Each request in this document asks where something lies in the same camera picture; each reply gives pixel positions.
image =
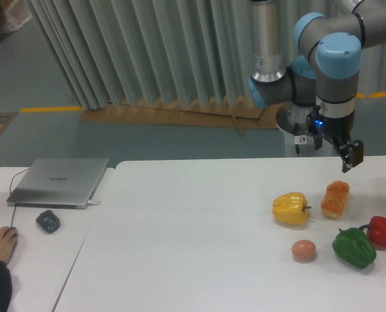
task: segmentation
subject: laptop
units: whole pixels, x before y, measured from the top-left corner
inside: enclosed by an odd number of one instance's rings
[[[85,209],[109,159],[36,159],[6,200],[9,205]]]

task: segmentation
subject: green bell pepper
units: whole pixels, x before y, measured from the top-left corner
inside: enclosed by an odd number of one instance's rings
[[[351,227],[345,231],[339,229],[339,231],[332,247],[340,258],[357,268],[366,268],[374,262],[375,247],[365,233],[357,227]]]

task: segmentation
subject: brown egg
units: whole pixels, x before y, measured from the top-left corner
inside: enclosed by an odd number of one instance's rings
[[[308,260],[315,255],[316,245],[311,240],[302,239],[292,245],[291,252],[298,259]]]

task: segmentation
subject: yellow bell pepper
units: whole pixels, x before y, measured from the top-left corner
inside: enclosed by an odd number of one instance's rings
[[[275,218],[288,224],[303,224],[309,217],[309,204],[304,194],[291,192],[282,195],[272,203],[272,213]]]

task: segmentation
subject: floor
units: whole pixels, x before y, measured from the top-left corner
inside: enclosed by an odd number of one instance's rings
[[[0,36],[0,112],[76,106],[33,20]],[[30,166],[39,157],[108,157],[122,161],[285,157],[279,130],[81,122],[82,112],[19,113],[0,136],[1,166]],[[365,155],[386,155],[386,98],[358,99],[352,137]]]

